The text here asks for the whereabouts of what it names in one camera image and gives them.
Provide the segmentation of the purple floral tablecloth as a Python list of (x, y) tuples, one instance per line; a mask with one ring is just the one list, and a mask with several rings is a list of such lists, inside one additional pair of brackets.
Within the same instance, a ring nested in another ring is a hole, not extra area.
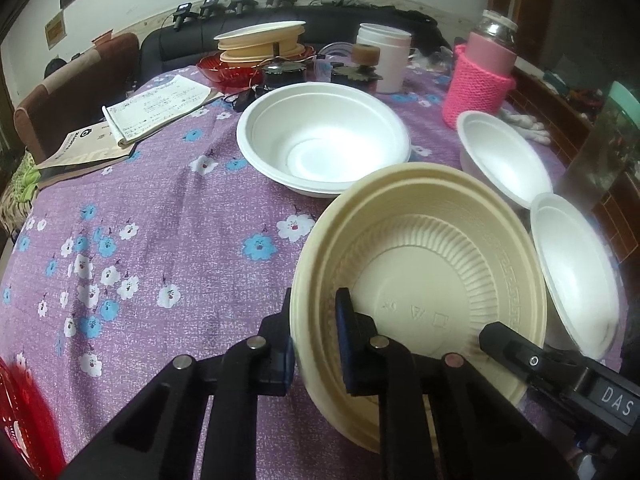
[(66, 460), (175, 356), (218, 356), (281, 309), (326, 202), (250, 166), (238, 120), (213, 102), (36, 198), (1, 279), (1, 355)]

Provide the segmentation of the open white booklet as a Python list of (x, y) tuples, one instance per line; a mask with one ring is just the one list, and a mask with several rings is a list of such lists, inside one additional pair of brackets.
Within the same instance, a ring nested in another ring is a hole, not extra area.
[(102, 107), (102, 113), (117, 144), (124, 148), (220, 97), (215, 89), (176, 75), (125, 101)]

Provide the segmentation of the red tray under stack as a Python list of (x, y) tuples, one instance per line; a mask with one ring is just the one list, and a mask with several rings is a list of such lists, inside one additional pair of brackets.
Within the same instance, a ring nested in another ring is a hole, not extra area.
[(288, 60), (301, 62), (305, 65), (308, 58), (314, 57), (314, 48), (303, 46), (297, 48), (292, 54), (285, 55), (284, 58), (261, 58), (257, 62), (243, 62), (231, 64), (224, 62), (221, 53), (207, 55), (201, 58), (196, 64), (196, 68), (215, 88), (222, 91), (229, 89), (244, 89), (251, 84), (262, 83), (262, 66), (269, 64), (272, 60)]

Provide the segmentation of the beige magazine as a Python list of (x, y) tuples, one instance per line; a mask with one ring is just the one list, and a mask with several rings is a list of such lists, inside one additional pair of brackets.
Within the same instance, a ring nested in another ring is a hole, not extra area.
[(36, 165), (41, 177), (92, 168), (101, 162), (114, 162), (130, 156), (133, 145), (120, 145), (107, 122), (70, 132), (58, 150)]

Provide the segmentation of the large white foam bowl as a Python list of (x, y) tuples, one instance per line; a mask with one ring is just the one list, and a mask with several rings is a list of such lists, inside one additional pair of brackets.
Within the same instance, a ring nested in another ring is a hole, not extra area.
[(264, 94), (241, 114), (236, 143), (260, 174), (309, 197), (340, 195), (411, 154), (408, 128), (388, 105), (329, 82)]

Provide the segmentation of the pink knitted sleeve bottle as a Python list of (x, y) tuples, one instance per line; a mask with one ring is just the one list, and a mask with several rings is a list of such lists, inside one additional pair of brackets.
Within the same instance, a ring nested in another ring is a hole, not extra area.
[(484, 10), (465, 44), (454, 48), (454, 70), (442, 104), (442, 119), (454, 128), (468, 110), (497, 115), (509, 91), (516, 60), (518, 25), (498, 12)]

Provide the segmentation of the small white foam bowl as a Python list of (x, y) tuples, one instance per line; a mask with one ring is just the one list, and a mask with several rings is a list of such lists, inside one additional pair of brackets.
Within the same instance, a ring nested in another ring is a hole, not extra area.
[(476, 110), (457, 117), (462, 170), (484, 182), (513, 209), (529, 209), (552, 192), (548, 171), (536, 151), (501, 119)]
[(548, 292), (546, 344), (602, 360), (620, 322), (610, 258), (587, 219), (563, 197), (538, 195), (530, 234)]

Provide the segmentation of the green patterned blanket pile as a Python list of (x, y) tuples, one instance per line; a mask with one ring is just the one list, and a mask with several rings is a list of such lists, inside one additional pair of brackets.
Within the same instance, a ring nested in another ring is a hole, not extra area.
[(32, 212), (39, 179), (40, 172), (34, 158), (26, 151), (1, 194), (1, 226), (9, 236), (15, 236), (21, 231)]

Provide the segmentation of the stack of beige bowls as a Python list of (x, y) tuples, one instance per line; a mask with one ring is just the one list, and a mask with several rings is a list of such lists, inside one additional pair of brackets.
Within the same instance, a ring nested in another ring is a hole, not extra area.
[(305, 21), (268, 22), (224, 32), (214, 38), (224, 62), (240, 64), (257, 62), (260, 58), (275, 58), (292, 54), (303, 47), (300, 37)]

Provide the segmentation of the beige plastic bowl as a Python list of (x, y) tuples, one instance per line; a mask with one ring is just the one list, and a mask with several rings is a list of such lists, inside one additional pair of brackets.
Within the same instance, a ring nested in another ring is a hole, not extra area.
[(299, 373), (331, 426), (378, 449), (378, 404), (345, 389), (335, 294), (421, 356), (457, 352), (505, 398), (526, 387), (480, 348), (500, 322), (533, 344), (547, 328), (547, 292), (533, 242), (487, 185), (428, 162), (390, 166), (354, 183), (323, 211), (300, 253), (290, 326)]

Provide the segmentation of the white knitted gloves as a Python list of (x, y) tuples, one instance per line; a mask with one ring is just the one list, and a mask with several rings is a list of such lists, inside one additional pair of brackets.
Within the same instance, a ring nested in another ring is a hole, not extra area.
[(551, 144), (551, 133), (534, 116), (513, 113), (503, 107), (499, 110), (498, 117), (510, 125), (525, 140), (547, 146)]

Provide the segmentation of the red plate with gold print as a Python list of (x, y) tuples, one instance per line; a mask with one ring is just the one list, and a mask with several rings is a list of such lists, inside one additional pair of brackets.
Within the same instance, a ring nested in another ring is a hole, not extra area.
[(35, 379), (1, 361), (1, 471), (15, 479), (57, 479), (65, 466), (58, 427)]

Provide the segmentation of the black battery charger left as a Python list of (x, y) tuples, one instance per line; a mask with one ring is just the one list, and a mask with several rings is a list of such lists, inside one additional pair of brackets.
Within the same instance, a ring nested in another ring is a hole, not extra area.
[(306, 66), (301, 62), (272, 60), (262, 66), (262, 84), (270, 90), (305, 81)]

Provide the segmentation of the clear water bottle teal cap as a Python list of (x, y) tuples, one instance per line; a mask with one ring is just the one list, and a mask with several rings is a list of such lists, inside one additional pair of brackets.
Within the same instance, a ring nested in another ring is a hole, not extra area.
[(614, 81), (591, 132), (554, 192), (589, 214), (617, 177), (638, 160), (639, 100)]

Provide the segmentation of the black leather sofa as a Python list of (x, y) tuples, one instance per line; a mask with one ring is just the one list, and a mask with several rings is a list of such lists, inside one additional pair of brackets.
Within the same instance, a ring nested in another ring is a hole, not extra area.
[(290, 6), (257, 9), (236, 15), (194, 18), (182, 25), (168, 25), (151, 32), (140, 47), (138, 84), (157, 79), (172, 70), (193, 66), (219, 50), (227, 50), (247, 64), (263, 54), (283, 56), (314, 50), (334, 42), (357, 41), (364, 25), (406, 32), (411, 45), (423, 54), (438, 52), (449, 44), (434, 18), (418, 11), (391, 6)]

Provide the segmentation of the white plastic jar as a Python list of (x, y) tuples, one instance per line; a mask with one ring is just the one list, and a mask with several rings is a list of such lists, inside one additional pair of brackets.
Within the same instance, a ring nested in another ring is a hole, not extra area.
[(382, 79), (378, 81), (376, 91), (384, 94), (398, 93), (404, 84), (409, 64), (412, 43), (410, 32), (380, 24), (361, 23), (357, 42), (380, 49), (376, 72)]

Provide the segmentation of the brown tape roll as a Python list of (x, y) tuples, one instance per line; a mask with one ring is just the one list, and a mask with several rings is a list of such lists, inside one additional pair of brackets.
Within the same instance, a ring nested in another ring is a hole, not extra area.
[(356, 65), (374, 67), (380, 62), (381, 50), (370, 44), (354, 44), (350, 58)]

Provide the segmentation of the small yellow wall plaque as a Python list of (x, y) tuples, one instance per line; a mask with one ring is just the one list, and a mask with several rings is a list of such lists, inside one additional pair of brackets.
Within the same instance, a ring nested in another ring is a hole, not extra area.
[(63, 11), (58, 11), (58, 13), (44, 25), (44, 36), (46, 36), (46, 43), (49, 50), (52, 50), (66, 37)]

